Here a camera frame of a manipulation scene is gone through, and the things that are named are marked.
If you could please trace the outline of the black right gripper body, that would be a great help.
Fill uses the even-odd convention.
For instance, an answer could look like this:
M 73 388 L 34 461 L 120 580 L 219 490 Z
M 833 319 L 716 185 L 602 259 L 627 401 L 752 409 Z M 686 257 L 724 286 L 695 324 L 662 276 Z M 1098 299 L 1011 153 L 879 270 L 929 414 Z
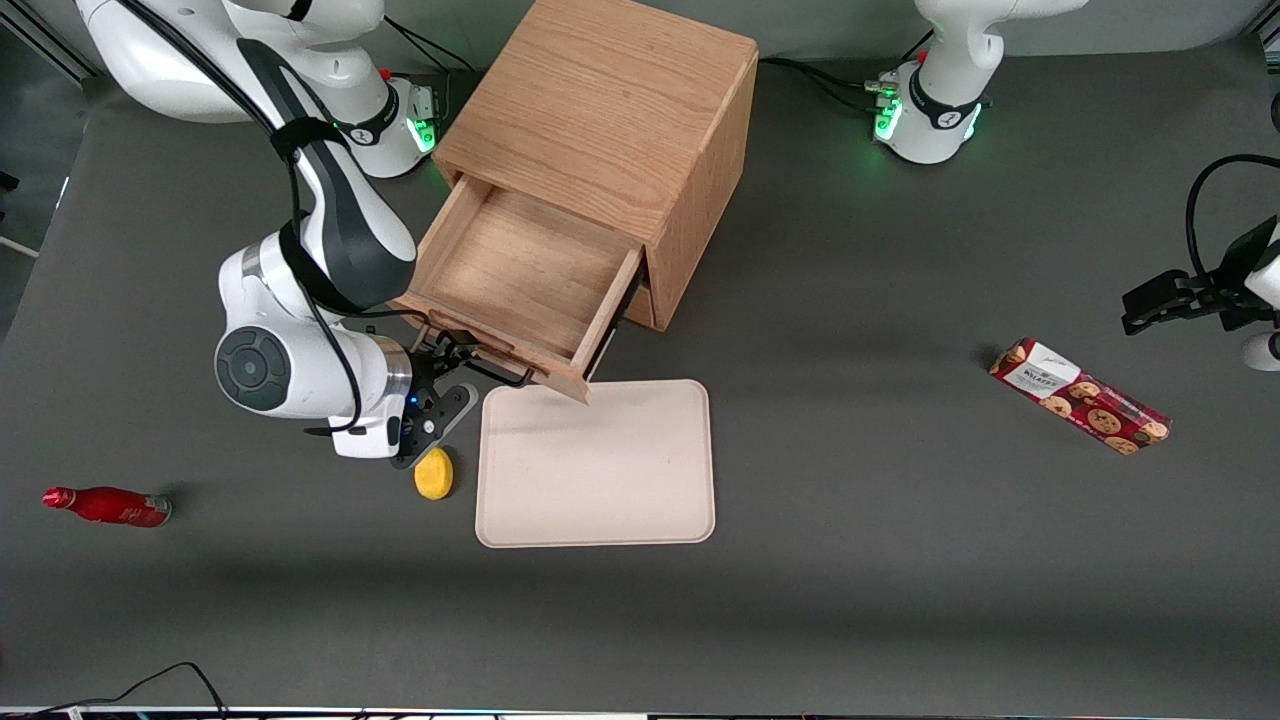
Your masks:
M 421 340 L 406 348 L 411 364 L 407 400 L 440 398 L 438 382 L 457 368 L 454 347 L 452 340 Z

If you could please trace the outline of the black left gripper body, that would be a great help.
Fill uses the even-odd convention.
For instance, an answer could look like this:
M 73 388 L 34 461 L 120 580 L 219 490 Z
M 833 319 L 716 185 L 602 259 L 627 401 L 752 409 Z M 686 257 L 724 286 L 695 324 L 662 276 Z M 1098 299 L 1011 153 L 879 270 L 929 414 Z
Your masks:
M 1254 322 L 1277 327 L 1277 300 L 1249 290 L 1245 279 L 1263 269 L 1277 268 L 1277 223 L 1262 222 L 1234 240 L 1217 268 L 1202 263 L 1196 231 L 1190 229 L 1190 260 L 1199 288 L 1190 318 L 1216 316 L 1226 332 Z

